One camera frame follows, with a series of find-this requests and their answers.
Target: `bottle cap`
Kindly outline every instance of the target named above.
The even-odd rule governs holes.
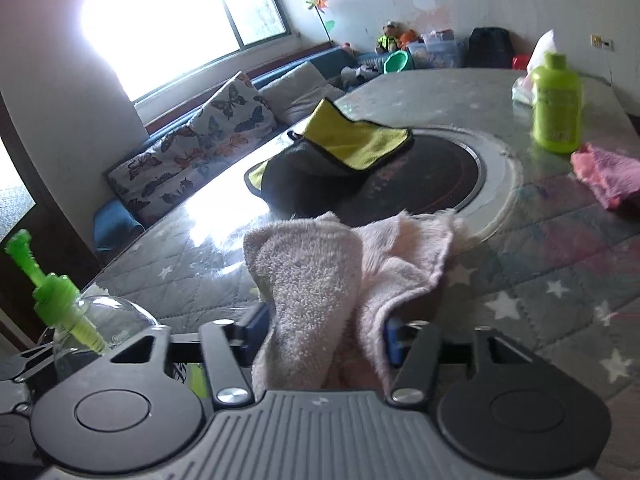
[[[36,286],[34,310],[47,326],[53,327],[69,313],[79,291],[68,276],[44,275],[31,254],[30,241],[29,232],[21,229],[7,242],[4,250]]]
[[[566,68],[565,54],[557,52],[545,52],[545,66],[547,68],[555,68],[556,70],[564,70]]]

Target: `pink towel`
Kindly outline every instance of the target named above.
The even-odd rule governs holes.
[[[249,232],[245,261],[275,310],[252,369],[256,395],[276,388],[387,391],[393,372],[385,320],[436,287],[461,222],[451,213],[402,212],[351,229],[327,213]]]
[[[578,180],[585,183],[605,209],[617,209],[640,193],[640,160],[608,152],[587,143],[571,156]]]

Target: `table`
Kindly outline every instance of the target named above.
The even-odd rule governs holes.
[[[508,146],[522,165],[512,211],[489,239],[450,258],[427,303],[445,330],[491,325],[605,399],[614,429],[598,473],[627,478],[640,470],[640,220],[604,211],[572,177],[568,158],[532,145],[530,110],[511,102],[519,75],[408,71],[380,76],[337,105],[353,119],[453,124]],[[587,78],[584,91],[584,140],[640,158],[612,89]],[[176,332],[238,319],[257,301],[242,235],[275,219],[242,176],[289,142],[279,136],[222,173],[109,264],[90,290],[127,298]]]

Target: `ribbed gray plate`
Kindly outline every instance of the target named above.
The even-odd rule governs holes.
[[[44,478],[74,476],[52,469]],[[374,392],[267,392],[219,412],[183,456],[130,478],[145,480],[488,480],[423,414],[395,410]],[[593,480],[581,471],[572,480]]]

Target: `green bowl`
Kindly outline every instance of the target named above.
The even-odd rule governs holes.
[[[385,61],[385,74],[402,72],[411,68],[409,54],[404,50],[396,50]]]

